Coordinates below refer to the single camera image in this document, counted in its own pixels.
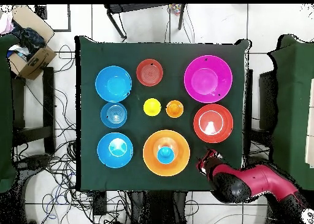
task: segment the cardboard box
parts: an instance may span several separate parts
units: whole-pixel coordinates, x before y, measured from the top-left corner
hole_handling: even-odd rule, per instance
[[[15,6],[13,8],[13,19],[22,28],[32,28],[45,40],[45,48],[40,48],[28,62],[16,53],[9,57],[9,60],[14,64],[10,63],[11,71],[23,78],[34,80],[56,56],[56,53],[47,46],[47,42],[53,37],[54,31],[28,6]]]

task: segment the blue cup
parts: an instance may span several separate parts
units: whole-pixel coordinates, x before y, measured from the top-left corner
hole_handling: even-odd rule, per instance
[[[162,164],[170,164],[174,160],[174,151],[170,147],[161,147],[157,152],[157,159]]]
[[[119,128],[126,122],[127,114],[126,108],[121,103],[108,102],[101,109],[101,121],[109,128]]]

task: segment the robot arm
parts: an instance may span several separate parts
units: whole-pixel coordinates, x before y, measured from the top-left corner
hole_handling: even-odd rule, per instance
[[[235,170],[219,157],[219,153],[209,150],[197,164],[198,169],[213,183],[213,195],[218,200],[241,203],[252,196],[272,193],[291,223],[302,223],[305,216],[310,217],[310,223],[313,222],[314,211],[310,210],[296,185],[274,165],[261,163]]]

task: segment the blue bowl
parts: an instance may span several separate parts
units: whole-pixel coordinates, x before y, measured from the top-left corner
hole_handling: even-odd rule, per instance
[[[99,72],[95,87],[99,96],[105,101],[119,102],[130,94],[132,79],[121,67],[109,66]]]
[[[101,121],[108,128],[119,128],[124,125],[127,117],[127,111],[124,105],[117,102],[108,102],[101,109]]]
[[[99,160],[110,168],[120,168],[130,162],[133,145],[130,139],[121,133],[106,134],[98,143]]]

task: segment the orange bowl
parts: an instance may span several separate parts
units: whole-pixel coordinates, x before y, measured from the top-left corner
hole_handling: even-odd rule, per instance
[[[174,160],[163,164],[157,159],[161,147],[170,147],[174,151]],[[182,172],[189,162],[190,148],[185,138],[172,130],[161,130],[153,133],[143,147],[143,159],[151,172],[159,176],[174,176]]]
[[[180,101],[170,101],[167,104],[166,112],[170,118],[179,118],[183,113],[183,105]]]

